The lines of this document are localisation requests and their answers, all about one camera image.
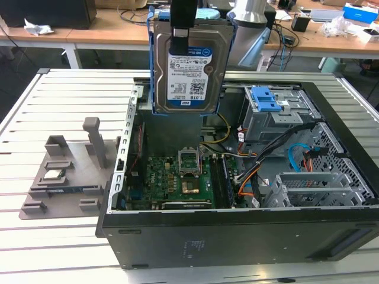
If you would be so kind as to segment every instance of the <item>white box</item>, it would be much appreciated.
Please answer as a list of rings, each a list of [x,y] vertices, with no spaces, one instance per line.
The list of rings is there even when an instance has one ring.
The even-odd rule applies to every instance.
[[[365,28],[357,34],[359,39],[364,43],[377,43],[379,42],[379,31],[375,28]]]

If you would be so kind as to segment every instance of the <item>motherboard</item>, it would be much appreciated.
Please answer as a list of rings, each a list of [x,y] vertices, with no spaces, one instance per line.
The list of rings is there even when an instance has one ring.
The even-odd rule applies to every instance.
[[[230,208],[237,174],[234,157],[150,156],[144,183],[129,188],[126,205],[132,210]]]

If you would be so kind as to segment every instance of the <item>green circuit board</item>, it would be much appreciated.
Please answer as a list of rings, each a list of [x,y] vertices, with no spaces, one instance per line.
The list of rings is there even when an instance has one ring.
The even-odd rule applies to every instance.
[[[193,158],[189,156],[182,158],[182,168],[193,168],[195,165]],[[234,158],[227,159],[227,167],[231,178],[237,174]],[[184,184],[188,185],[189,191],[198,189],[198,193],[183,193]],[[131,202],[133,209],[152,209],[153,203],[161,204],[167,201],[209,202],[212,203],[212,208],[215,208],[208,157],[202,158],[201,174],[195,176],[179,174],[177,156],[148,158],[145,186],[139,200]]]

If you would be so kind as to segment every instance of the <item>expansion slot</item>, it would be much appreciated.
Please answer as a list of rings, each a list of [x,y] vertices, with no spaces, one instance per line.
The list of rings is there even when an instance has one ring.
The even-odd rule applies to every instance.
[[[231,208],[234,196],[224,158],[210,158],[210,172],[216,208]]]

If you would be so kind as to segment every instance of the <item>hard drive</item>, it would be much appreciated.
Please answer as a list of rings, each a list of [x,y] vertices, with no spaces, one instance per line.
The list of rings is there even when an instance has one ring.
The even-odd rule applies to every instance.
[[[189,29],[188,54],[171,55],[171,26],[154,22],[153,109],[160,114],[216,113],[234,26],[223,20],[196,20]]]

